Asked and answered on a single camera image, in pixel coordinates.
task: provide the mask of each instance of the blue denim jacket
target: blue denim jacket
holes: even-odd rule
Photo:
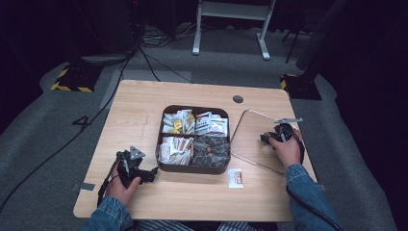
[[[320,188],[302,165],[288,167],[286,180],[289,190],[300,200],[321,211],[336,223],[339,223],[333,210],[327,203]],[[296,230],[334,230],[327,222],[311,213],[296,201],[291,199],[291,212]],[[132,218],[126,207],[113,197],[105,197],[99,207],[92,213],[90,219],[82,227],[87,230],[124,230],[133,225]],[[190,230],[188,227],[171,220],[148,220],[138,223],[136,230]],[[218,231],[222,230],[255,230],[245,222],[225,222]]]

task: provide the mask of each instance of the metal stand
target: metal stand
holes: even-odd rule
[[[201,16],[218,16],[242,19],[263,20],[264,26],[262,33],[256,34],[259,46],[261,48],[264,60],[269,60],[270,55],[265,44],[264,38],[267,33],[270,17],[272,16],[275,0],[271,0],[269,6],[251,6],[231,3],[206,2],[199,0],[197,8],[197,28],[195,30],[194,45],[192,47],[193,55],[200,53],[201,41]]]

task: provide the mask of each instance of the wooden table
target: wooden table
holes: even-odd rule
[[[235,95],[240,95],[243,102],[234,102]],[[157,166],[156,142],[163,109],[169,105],[221,108],[229,115],[231,134],[247,109],[277,118],[294,117],[289,97],[283,90],[124,80],[118,87],[85,178],[85,183],[94,184],[95,188],[80,191],[74,207],[76,217],[89,218],[95,210],[97,192],[117,151],[129,150],[134,145],[146,154],[141,169]],[[316,180],[307,152],[304,166]],[[154,183],[139,186],[129,206],[132,218],[292,220],[284,176],[235,157],[229,168],[242,169],[243,189],[229,189],[227,171],[207,175],[159,170]]]

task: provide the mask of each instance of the box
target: box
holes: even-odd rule
[[[190,161],[190,164],[187,166],[184,165],[172,165],[172,164],[164,164],[159,161],[159,155],[161,151],[161,144],[163,143],[163,138],[165,137],[175,137],[175,138],[193,138],[194,140],[200,139],[201,136],[196,135],[195,133],[193,134],[173,134],[173,133],[168,133],[168,132],[163,132],[164,129],[164,118],[165,114],[176,114],[178,111],[181,110],[191,110],[191,113],[194,115],[194,118],[197,115],[201,115],[206,112],[211,112],[213,115],[220,115],[222,118],[227,119],[227,136],[226,136],[226,142],[228,145],[230,145],[230,131],[229,131],[229,117],[228,114],[223,111],[222,109],[218,108],[201,108],[201,107],[193,107],[193,106],[179,106],[179,105],[171,105],[168,106],[164,109],[163,114],[162,114],[162,122],[160,126],[160,131],[159,131],[159,136],[157,139],[157,145],[156,145],[156,160],[157,164],[159,166],[159,169],[163,171],[172,171],[172,172],[186,172],[186,173],[200,173],[200,174],[221,174],[228,168],[228,164],[231,160],[231,150],[228,147],[228,158],[225,162],[225,165],[222,167],[210,167],[210,166],[195,166],[193,165]]]

